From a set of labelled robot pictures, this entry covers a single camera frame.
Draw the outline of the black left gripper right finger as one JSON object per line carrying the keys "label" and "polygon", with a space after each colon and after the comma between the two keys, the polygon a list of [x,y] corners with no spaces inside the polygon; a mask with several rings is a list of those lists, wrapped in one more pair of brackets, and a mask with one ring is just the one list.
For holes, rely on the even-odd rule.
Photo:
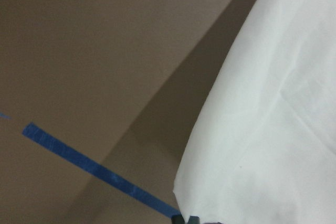
{"label": "black left gripper right finger", "polygon": [[200,224],[200,219],[198,216],[190,216],[187,224]]}

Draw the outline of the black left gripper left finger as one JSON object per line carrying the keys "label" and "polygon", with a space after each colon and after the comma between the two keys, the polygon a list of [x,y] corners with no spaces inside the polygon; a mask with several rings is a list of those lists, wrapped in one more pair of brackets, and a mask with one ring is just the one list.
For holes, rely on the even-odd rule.
{"label": "black left gripper left finger", "polygon": [[171,217],[172,224],[183,224],[183,216],[182,215],[173,215]]}

